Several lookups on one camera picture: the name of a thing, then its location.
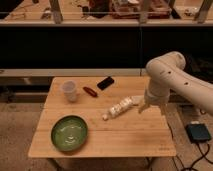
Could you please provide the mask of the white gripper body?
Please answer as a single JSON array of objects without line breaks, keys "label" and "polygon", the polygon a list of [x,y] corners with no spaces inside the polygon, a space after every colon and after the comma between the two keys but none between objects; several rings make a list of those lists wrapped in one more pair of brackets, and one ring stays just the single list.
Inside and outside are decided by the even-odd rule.
[{"label": "white gripper body", "polygon": [[150,89],[145,90],[144,94],[145,103],[154,106],[161,106],[168,103],[169,92],[163,90],[151,91]]}]

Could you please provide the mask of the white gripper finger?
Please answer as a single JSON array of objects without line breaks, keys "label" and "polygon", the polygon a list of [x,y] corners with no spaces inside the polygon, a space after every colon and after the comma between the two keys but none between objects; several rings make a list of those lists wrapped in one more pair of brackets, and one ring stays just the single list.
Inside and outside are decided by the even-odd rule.
[{"label": "white gripper finger", "polygon": [[144,110],[148,109],[150,105],[148,103],[139,104],[138,113],[142,113]]}]

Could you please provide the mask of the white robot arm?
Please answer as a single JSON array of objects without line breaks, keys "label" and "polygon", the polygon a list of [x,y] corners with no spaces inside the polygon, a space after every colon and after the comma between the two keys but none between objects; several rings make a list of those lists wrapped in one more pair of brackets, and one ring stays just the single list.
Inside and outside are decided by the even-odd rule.
[{"label": "white robot arm", "polygon": [[185,65],[185,57],[177,51],[153,58],[146,64],[150,80],[139,103],[139,113],[151,105],[164,110],[173,90],[213,116],[213,84],[184,72]]}]

